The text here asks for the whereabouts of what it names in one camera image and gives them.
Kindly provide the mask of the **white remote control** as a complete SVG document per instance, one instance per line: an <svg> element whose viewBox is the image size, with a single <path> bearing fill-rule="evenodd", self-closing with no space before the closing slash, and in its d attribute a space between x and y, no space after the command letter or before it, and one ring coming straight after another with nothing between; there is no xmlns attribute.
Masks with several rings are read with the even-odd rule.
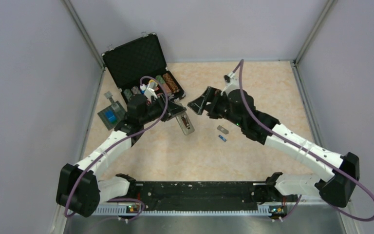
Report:
<svg viewBox="0 0 374 234"><path fill-rule="evenodd" d="M194 129L194 126L192 125L190 119L189 119L189 116L186 112L183 112L179 115L177 115L176 117L176 120L183 132L184 135L189 135L189 134L192 134L195 129Z"/></svg>

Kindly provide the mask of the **grey remote battery cover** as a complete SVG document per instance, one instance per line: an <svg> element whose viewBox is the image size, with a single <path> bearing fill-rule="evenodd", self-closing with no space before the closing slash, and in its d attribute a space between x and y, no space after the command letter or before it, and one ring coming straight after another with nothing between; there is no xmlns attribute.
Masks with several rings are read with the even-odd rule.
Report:
<svg viewBox="0 0 374 234"><path fill-rule="evenodd" d="M225 134L225 135L228 135L228 134L229 134L229 131L228 131L226 128L224 128L223 126L221 126L221 125L219 125L219 126L217 127L217 130L219 130L221 133L223 133L223 134Z"/></svg>

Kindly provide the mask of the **black grey battery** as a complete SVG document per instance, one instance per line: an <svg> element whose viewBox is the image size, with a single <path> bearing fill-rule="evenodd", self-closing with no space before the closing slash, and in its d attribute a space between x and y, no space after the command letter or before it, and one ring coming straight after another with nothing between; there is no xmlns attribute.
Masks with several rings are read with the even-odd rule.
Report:
<svg viewBox="0 0 374 234"><path fill-rule="evenodd" d="M184 116L181 116L181 120L182 120L184 126L185 126L187 129L189 129L189 128L190 128L190 123L189 123L187 117L186 117L185 115L184 115Z"/></svg>

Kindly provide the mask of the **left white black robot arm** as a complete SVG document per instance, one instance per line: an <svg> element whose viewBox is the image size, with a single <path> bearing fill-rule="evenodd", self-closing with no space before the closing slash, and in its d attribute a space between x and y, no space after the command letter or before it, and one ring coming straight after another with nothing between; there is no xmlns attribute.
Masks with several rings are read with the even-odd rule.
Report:
<svg viewBox="0 0 374 234"><path fill-rule="evenodd" d="M116 175L108 180L101 176L126 150L130 149L147 131L146 124L154 126L166 122L186 111L186 107L166 98L165 95L146 97L137 94L127 103L124 118L107 139L91 154L76 164L65 164L59 176L56 203L65 208L65 216L79 214L91 216L100 203L120 197L124 201L135 199L137 189L133 178Z"/></svg>

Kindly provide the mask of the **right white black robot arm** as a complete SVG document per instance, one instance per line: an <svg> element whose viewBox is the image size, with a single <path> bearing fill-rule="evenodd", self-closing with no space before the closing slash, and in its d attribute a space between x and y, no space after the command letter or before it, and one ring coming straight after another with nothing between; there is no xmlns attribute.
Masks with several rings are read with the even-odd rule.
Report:
<svg viewBox="0 0 374 234"><path fill-rule="evenodd" d="M188 107L198 115L204 111L211 119L226 119L240 127L248 139L280 150L312 170L313 176L303 179L280 174L276 182L266 187L266 195L279 201L285 195L318 195L335 207L347 206L356 184L341 174L359 180L359 157L322 148L292 132L275 117L256 109L254 99L238 89L229 93L207 87Z"/></svg>

